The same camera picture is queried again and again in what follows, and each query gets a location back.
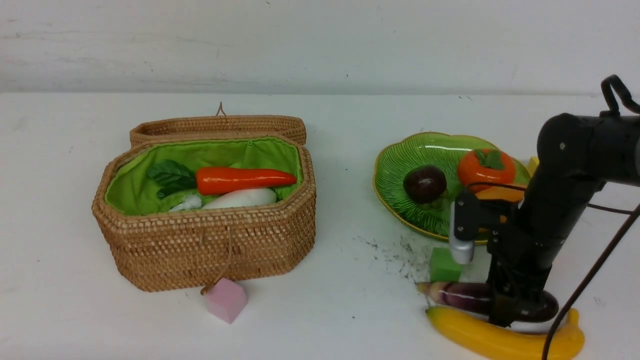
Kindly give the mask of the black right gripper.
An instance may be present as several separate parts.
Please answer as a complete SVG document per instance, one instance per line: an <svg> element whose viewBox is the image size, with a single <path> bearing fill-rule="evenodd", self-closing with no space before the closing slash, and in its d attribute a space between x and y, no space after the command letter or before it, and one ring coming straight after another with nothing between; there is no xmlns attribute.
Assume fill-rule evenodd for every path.
<svg viewBox="0 0 640 360"><path fill-rule="evenodd" d="M538 264L533 238L513 223L486 226L491 262L486 283L491 289L488 321L510 327L514 322L553 319L553 296L544 291L549 268Z"/></svg>

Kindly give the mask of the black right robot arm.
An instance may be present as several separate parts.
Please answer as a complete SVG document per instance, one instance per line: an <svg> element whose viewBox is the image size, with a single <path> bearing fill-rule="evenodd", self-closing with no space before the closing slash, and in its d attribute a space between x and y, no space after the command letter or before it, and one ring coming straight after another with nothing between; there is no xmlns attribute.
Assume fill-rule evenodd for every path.
<svg viewBox="0 0 640 360"><path fill-rule="evenodd" d="M553 262L592 197L606 183L639 185L639 117L562 113L537 138L539 164L523 200L488 244L489 323L508 327L537 312Z"/></svg>

